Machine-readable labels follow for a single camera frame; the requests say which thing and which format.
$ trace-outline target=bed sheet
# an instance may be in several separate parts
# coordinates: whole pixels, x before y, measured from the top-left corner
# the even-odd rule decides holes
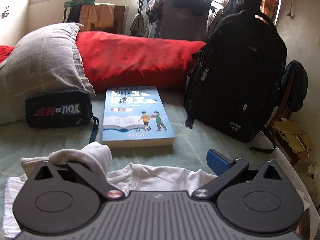
[[[268,159],[276,159],[286,172],[294,186],[305,194],[305,200],[312,204],[311,198],[285,156],[277,148],[271,155],[253,152],[250,146],[271,147],[272,144],[262,134],[258,134],[251,143],[241,143],[219,131],[210,128],[197,120],[193,129],[185,127],[186,112],[182,106],[183,96],[180,93],[159,92],[164,108],[169,117],[176,139],[172,146],[115,148],[111,149],[112,161],[110,171],[123,168],[129,163],[140,163],[151,166],[177,166],[188,170],[199,169],[213,173],[206,164],[208,149],[214,148],[230,159],[241,157],[250,163],[262,164]],[[92,100],[93,114],[103,120],[104,94],[98,94]],[[0,126],[0,224],[3,221],[4,186],[9,176],[20,176],[22,157],[47,156],[50,152],[63,148],[81,149],[89,142],[92,124],[82,127],[64,129],[32,129],[26,121]],[[102,123],[99,125],[97,141],[101,142]],[[319,215],[314,205],[310,209],[314,227],[319,224]]]

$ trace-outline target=red blanket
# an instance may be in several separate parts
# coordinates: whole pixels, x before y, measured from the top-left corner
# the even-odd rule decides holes
[[[0,63],[2,61],[4,61],[9,54],[11,53],[11,51],[14,49],[14,47],[11,46],[1,46],[0,45]]]
[[[191,54],[201,41],[139,38],[105,32],[81,32],[77,47],[84,73],[95,92],[116,86],[152,85],[182,90],[195,65]]]

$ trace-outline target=book cover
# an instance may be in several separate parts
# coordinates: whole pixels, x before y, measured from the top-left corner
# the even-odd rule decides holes
[[[175,134],[156,87],[107,90],[102,142],[109,147],[172,145]]]

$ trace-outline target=wall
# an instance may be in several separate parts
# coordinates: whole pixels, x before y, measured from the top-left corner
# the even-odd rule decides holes
[[[0,0],[0,14],[9,6],[9,16],[0,16],[0,45],[16,45],[27,33],[29,0]]]
[[[303,108],[292,115],[292,120],[300,123],[315,146],[308,162],[320,164],[320,46],[316,44],[317,36],[320,38],[320,0],[293,0],[293,19],[286,16],[290,5],[291,0],[283,0],[277,29],[288,49],[287,63],[298,60],[308,73],[308,93]],[[316,204],[320,200],[320,170],[318,172],[314,183],[318,189]],[[314,199],[313,180],[306,176],[301,179]]]
[[[28,33],[43,26],[63,22],[64,2],[70,0],[51,0],[30,4],[28,11]],[[128,18],[124,34],[130,35],[130,25],[134,16],[138,13],[139,0],[96,0],[129,7]]]

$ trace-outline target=cartoon boy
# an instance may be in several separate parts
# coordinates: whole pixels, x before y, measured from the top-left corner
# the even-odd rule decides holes
[[[157,132],[160,132],[160,131],[161,131],[161,127],[164,128],[165,131],[167,131],[167,128],[166,128],[165,125],[163,124],[163,118],[162,118],[162,116],[159,114],[158,111],[155,111],[155,116],[156,116],[156,123],[157,123],[157,127],[158,127]]]
[[[147,113],[145,111],[141,112],[142,116],[139,119],[139,121],[142,119],[143,124],[144,124],[144,129],[146,131],[151,131],[151,128],[149,126],[149,121],[150,121],[150,115],[147,115]]]

